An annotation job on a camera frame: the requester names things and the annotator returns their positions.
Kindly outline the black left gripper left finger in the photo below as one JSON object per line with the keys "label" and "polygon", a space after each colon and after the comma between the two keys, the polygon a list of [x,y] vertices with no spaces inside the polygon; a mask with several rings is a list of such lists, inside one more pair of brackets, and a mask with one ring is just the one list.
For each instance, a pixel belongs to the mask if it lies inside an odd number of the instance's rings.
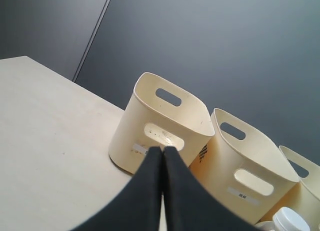
{"label": "black left gripper left finger", "polygon": [[162,205],[162,157],[151,147],[127,185],[74,231],[157,231]]}

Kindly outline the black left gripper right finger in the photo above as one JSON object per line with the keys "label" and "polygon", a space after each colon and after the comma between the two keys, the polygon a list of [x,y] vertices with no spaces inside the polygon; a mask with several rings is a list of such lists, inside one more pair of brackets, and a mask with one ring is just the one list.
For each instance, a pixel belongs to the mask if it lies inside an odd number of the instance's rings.
{"label": "black left gripper right finger", "polygon": [[173,146],[162,153],[162,192],[168,231],[257,230],[212,197]]}

